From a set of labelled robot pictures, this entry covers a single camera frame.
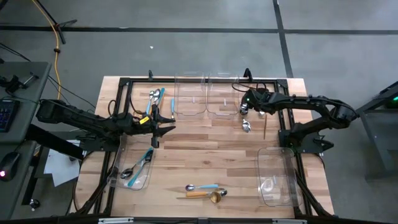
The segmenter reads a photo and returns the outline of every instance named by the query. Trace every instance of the black desk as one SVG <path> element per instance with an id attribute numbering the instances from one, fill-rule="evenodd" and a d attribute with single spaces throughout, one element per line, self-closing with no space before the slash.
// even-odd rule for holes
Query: black desk
<path id="1" fill-rule="evenodd" d="M 0 75 L 7 78 L 12 75 L 17 75 L 22 80 L 28 78 L 30 72 L 39 76 L 38 80 L 29 83 L 28 89 L 17 90 L 14 93 L 18 97 L 38 101 L 43 92 L 50 68 L 51 65 L 47 62 L 6 62 L 0 64 Z M 7 94 L 4 88 L 0 88 L 0 98 L 4 96 L 7 96 Z M 26 100 L 20 101 L 20 107 L 10 131 L 8 133 L 0 133 L 0 159 L 7 153 L 12 152 L 19 143 L 24 140 L 27 129 L 36 111 L 37 104 Z M 11 218 L 30 166 L 35 146 L 36 143 L 33 141 L 26 141 L 21 145 L 17 150 L 21 153 L 21 158 L 18 163 L 18 172 L 16 176 L 9 182 L 0 182 L 0 192 L 2 193 L 0 220 Z"/>
<path id="2" fill-rule="evenodd" d="M 0 64 L 0 75 L 6 77 L 8 80 L 10 80 L 13 75 L 16 75 L 19 77 L 21 82 L 24 82 L 30 77 L 30 72 L 37 75 L 39 79 L 34 81 L 32 80 L 28 83 L 29 87 L 27 89 L 19 89 L 13 94 L 17 97 L 38 102 L 42 96 L 50 69 L 51 65 L 47 62 L 5 62 L 4 64 Z M 4 91 L 4 88 L 0 87 L 0 98 L 5 96 L 8 97 L 9 95 Z M 35 114 L 37 104 L 27 100 L 16 100 L 21 102 L 18 112 L 12 122 L 9 132 L 0 134 L 1 144 L 19 144 L 23 141 L 25 139 L 27 129 L 32 122 L 33 115 Z"/>

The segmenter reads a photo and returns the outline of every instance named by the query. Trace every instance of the white paper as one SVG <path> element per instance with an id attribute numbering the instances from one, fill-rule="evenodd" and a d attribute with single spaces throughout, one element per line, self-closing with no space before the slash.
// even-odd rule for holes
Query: white paper
<path id="1" fill-rule="evenodd" d="M 80 141 L 68 140 L 68 142 L 79 146 Z M 65 183 L 79 176 L 79 160 L 71 161 L 68 156 L 50 149 L 47 162 L 44 167 L 44 174 L 52 174 L 54 186 Z"/>

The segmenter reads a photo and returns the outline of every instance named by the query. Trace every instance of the keyboard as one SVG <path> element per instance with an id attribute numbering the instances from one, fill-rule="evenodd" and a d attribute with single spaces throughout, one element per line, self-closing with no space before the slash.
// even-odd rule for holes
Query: keyboard
<path id="1" fill-rule="evenodd" d="M 6 133 L 11 127 L 15 114 L 19 107 L 19 101 L 1 100 L 0 101 L 0 133 Z"/>

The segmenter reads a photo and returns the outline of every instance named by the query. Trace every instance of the blue handle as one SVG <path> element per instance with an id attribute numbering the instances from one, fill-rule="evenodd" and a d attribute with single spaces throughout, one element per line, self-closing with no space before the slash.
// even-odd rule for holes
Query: blue handle
<path id="1" fill-rule="evenodd" d="M 174 113 L 174 98 L 172 98 L 172 113 Z"/>
<path id="2" fill-rule="evenodd" d="M 144 165 L 142 165 L 142 167 L 139 168 L 138 172 L 134 175 L 134 177 L 132 177 L 132 179 L 129 181 L 129 183 L 127 184 L 128 187 L 132 187 L 132 185 L 136 182 L 138 175 L 141 173 L 142 169 L 144 168 Z"/>
<path id="3" fill-rule="evenodd" d="M 159 94 L 159 99 L 158 99 L 158 105 L 162 102 L 163 94 L 164 94 L 164 88 L 160 89 L 160 94 Z"/>
<path id="4" fill-rule="evenodd" d="M 152 100 L 149 100 L 148 105 L 147 105 L 147 109 L 145 110 L 145 112 L 146 112 L 147 114 L 149 114 L 149 109 L 150 109 L 150 103 L 151 103 L 151 101 L 152 101 Z"/>
<path id="5" fill-rule="evenodd" d="M 218 184 L 203 185 L 198 188 L 218 188 Z"/>

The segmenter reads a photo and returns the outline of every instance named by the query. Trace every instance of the clear plastic container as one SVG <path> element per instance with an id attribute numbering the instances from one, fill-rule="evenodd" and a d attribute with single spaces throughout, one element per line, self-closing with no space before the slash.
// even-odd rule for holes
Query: clear plastic container
<path id="1" fill-rule="evenodd" d="M 205 74 L 183 72 L 176 74 L 174 79 L 174 113 L 177 118 L 202 118 L 206 111 Z"/>
<path id="2" fill-rule="evenodd" d="M 258 151 L 257 186 L 260 200 L 270 207 L 299 206 L 302 202 L 297 191 L 291 149 L 268 147 Z"/>
<path id="3" fill-rule="evenodd" d="M 125 134 L 121 137 L 121 147 L 118 149 L 116 154 L 116 160 L 113 165 L 113 170 L 117 170 L 114 175 L 108 177 L 108 182 L 112 187 L 123 187 L 131 190 L 141 190 L 148 186 L 150 173 L 152 172 L 152 164 L 155 160 L 155 149 L 153 149 L 152 160 L 146 164 L 138 162 L 146 154 L 150 148 L 150 135 L 139 135 L 139 136 L 126 136 Z M 132 168 L 133 173 L 126 179 L 121 178 L 121 173 Z M 139 171 L 134 183 L 129 186 L 129 182 L 133 179 L 135 174 Z"/>
<path id="4" fill-rule="evenodd" d="M 209 74 L 206 109 L 210 118 L 233 119 L 239 113 L 239 92 L 231 88 L 232 83 L 239 83 L 237 75 Z"/>

